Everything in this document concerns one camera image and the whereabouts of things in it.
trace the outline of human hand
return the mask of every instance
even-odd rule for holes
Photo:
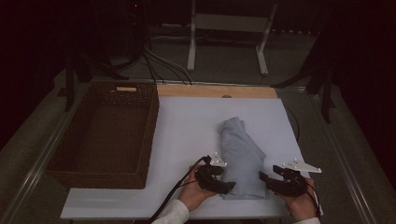
[[[197,207],[199,207],[199,205],[201,205],[201,203],[204,200],[217,194],[213,191],[201,189],[201,187],[199,187],[198,185],[198,182],[192,182],[192,181],[196,181],[195,171],[199,166],[201,165],[198,165],[190,172],[189,176],[184,181],[184,183],[187,185],[183,187],[183,189],[181,190],[180,194],[177,197],[184,204],[186,204],[189,211],[195,210]]]
[[[313,188],[315,187],[315,181],[313,179],[306,178],[305,181],[308,185],[312,186]],[[307,186],[307,190],[312,195],[312,197],[316,198],[314,190],[311,187]],[[277,195],[286,202],[288,210],[296,219],[296,221],[302,221],[317,216],[316,205],[307,193],[297,198],[280,194]]]

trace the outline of folded towel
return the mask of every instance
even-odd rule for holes
[[[230,193],[223,195],[224,200],[266,199],[265,183],[259,179],[265,154],[246,133],[244,121],[224,121],[220,137],[222,158],[227,162],[222,181],[236,182]]]

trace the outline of brown basket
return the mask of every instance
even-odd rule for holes
[[[93,82],[46,173],[68,188],[143,189],[158,108],[156,85]]]

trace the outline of white stand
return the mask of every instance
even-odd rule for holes
[[[195,12],[195,0],[192,0],[191,8],[191,42],[187,70],[193,71],[195,66],[195,29],[209,30],[228,30],[228,31],[245,31],[245,32],[263,32],[263,38],[260,45],[256,46],[257,59],[259,61],[262,75],[268,75],[267,64],[264,58],[264,47],[271,31],[272,22],[276,13],[277,4],[273,4],[268,18],[264,17],[242,17],[211,15]]]

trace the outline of cable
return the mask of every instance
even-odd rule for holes
[[[297,117],[294,115],[294,113],[285,105],[285,108],[287,110],[289,110],[289,112],[291,113],[291,115],[294,117],[295,121],[296,121],[296,125],[297,125],[297,134],[296,134],[296,141],[298,142],[300,139],[300,123],[297,120]]]
[[[162,58],[162,57],[154,54],[146,46],[144,46],[144,48],[145,48],[145,52],[147,52],[151,56],[157,58],[158,60],[163,61],[165,63],[170,63],[171,66],[176,66],[177,68],[180,68],[183,71],[183,73],[186,75],[186,77],[189,79],[191,85],[192,85],[192,82],[195,83],[195,81],[192,80],[192,78],[190,77],[189,73],[186,71],[186,69],[183,66],[181,66],[180,64],[177,64],[177,63],[173,63],[173,62],[171,62],[169,60],[166,60],[165,58]]]
[[[301,183],[300,183],[298,180],[296,180],[295,178],[292,178],[292,180],[294,180],[294,182],[296,182],[298,185],[300,185],[301,187],[303,187],[303,186],[301,185]],[[316,191],[315,188],[312,187],[310,184],[306,183],[306,185],[308,185],[308,186],[314,191],[314,193],[317,195],[318,201],[315,200],[315,197],[308,191],[308,189],[305,189],[305,193],[308,195],[309,198],[311,198],[312,202],[314,203],[314,205],[315,205],[315,207],[316,207],[316,214],[317,214],[317,217],[320,218],[320,201],[319,201],[319,197],[318,197],[317,191]]]
[[[164,62],[162,62],[162,61],[159,61],[158,59],[156,59],[156,60],[158,60],[158,61],[156,61],[156,60],[154,60],[154,59],[150,59],[150,60],[152,60],[152,61],[155,62],[155,63],[159,63],[160,65],[162,65],[162,66],[166,67],[167,69],[169,69],[171,72],[173,72],[173,73],[184,83],[184,85],[187,86],[187,83],[183,80],[183,78],[182,78],[174,69],[172,69],[172,66],[170,66],[170,65],[168,65],[167,63],[164,63]]]
[[[144,54],[142,54],[142,55],[146,59],[148,70],[149,70],[149,74],[151,75],[151,78],[154,80],[154,83],[157,84],[157,80],[155,79],[155,76],[154,76],[154,74],[151,71],[151,66],[149,66],[149,59],[146,57],[146,55],[144,55]]]
[[[317,206],[317,217],[320,218],[320,200],[319,200],[319,196],[317,194],[317,191],[315,190],[314,187],[312,187],[312,185],[306,183],[315,193],[315,195],[317,196],[316,200],[315,198],[308,192],[308,190],[306,191],[308,193],[308,195],[310,196],[310,198],[314,201],[315,205]]]
[[[168,195],[166,196],[165,200],[163,200],[163,203],[161,204],[160,208],[155,212],[155,214],[148,220],[149,223],[153,222],[158,215],[161,213],[161,211],[165,208],[165,206],[168,204],[169,200],[171,199],[172,195],[175,193],[175,191],[182,186],[182,183],[184,179],[191,173],[193,169],[203,161],[206,157],[202,157],[199,159],[193,166],[190,167],[189,171],[175,184],[175,186],[169,191]]]
[[[160,80],[163,81],[163,85],[166,85],[165,80],[163,79],[163,77],[161,77],[160,75],[158,75],[157,71],[155,70],[154,66],[152,65],[152,63],[149,61],[149,57],[147,57],[148,59],[148,66],[151,67],[152,73],[154,74],[154,76],[158,77]]]

